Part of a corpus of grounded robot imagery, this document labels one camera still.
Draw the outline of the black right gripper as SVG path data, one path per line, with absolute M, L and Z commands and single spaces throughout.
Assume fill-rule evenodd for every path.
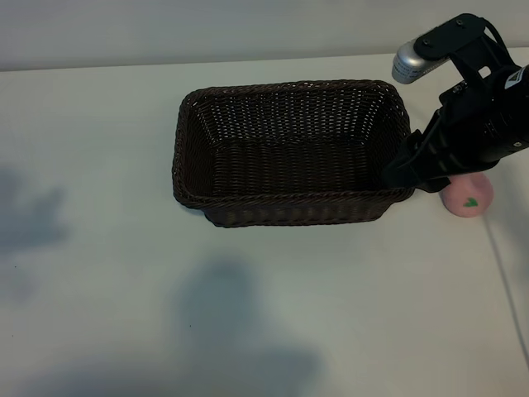
M 498 78 L 491 74 L 478 85 L 464 80 L 440 96 L 441 108 L 425 130 L 425 174 L 416 165 L 423 137 L 413 132 L 382 171 L 392 189 L 420 189 L 439 193 L 450 185 L 449 176 L 493 168 L 498 156 Z

